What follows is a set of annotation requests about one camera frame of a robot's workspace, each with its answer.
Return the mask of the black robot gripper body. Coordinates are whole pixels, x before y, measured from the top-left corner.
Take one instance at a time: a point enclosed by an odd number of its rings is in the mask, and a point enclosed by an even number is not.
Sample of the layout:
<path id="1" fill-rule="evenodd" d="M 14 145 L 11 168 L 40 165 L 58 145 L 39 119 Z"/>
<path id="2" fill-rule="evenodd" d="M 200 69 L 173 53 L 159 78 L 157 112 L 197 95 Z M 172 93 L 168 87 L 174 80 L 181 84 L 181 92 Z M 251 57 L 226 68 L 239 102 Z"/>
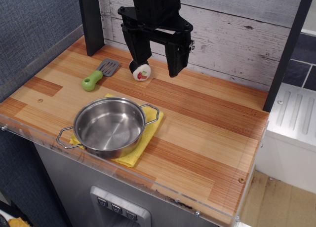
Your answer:
<path id="1" fill-rule="evenodd" d="M 132 38 L 136 37 L 147 40 L 166 37 L 158 41 L 161 44 L 168 39 L 186 45 L 193 43 L 193 26 L 179 14 L 181 0 L 133 0 L 133 3 L 133 7 L 118 9 L 126 43 L 132 43 Z"/>

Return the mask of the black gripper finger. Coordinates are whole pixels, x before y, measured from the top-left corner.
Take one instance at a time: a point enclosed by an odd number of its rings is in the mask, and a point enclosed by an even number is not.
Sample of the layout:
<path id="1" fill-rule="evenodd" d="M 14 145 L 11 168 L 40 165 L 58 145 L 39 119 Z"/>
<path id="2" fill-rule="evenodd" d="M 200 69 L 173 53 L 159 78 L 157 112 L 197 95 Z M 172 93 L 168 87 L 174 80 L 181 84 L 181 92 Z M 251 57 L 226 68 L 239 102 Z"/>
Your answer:
<path id="1" fill-rule="evenodd" d="M 145 63 L 152 55 L 150 41 L 140 29 L 129 29 L 121 25 L 129 52 L 136 63 Z"/>
<path id="2" fill-rule="evenodd" d="M 165 54 L 170 77 L 176 77 L 188 64 L 191 43 L 177 38 L 169 38 L 165 44 Z"/>

